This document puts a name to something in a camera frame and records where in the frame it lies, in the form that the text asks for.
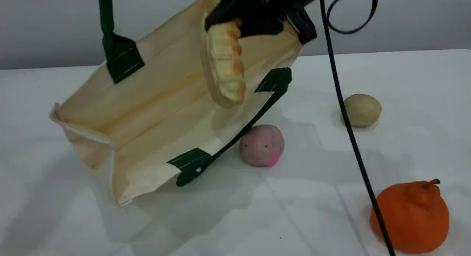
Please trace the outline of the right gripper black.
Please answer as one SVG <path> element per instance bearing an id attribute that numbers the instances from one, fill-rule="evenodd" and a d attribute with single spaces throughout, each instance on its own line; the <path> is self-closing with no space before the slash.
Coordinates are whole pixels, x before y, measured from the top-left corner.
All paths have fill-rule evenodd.
<path id="1" fill-rule="evenodd" d="M 277 35 L 284 22 L 295 31 L 304 45 L 318 37 L 305 7 L 315 0 L 221 0 L 205 18 L 205 31 L 212 26 L 241 20 L 241 38 Z"/>

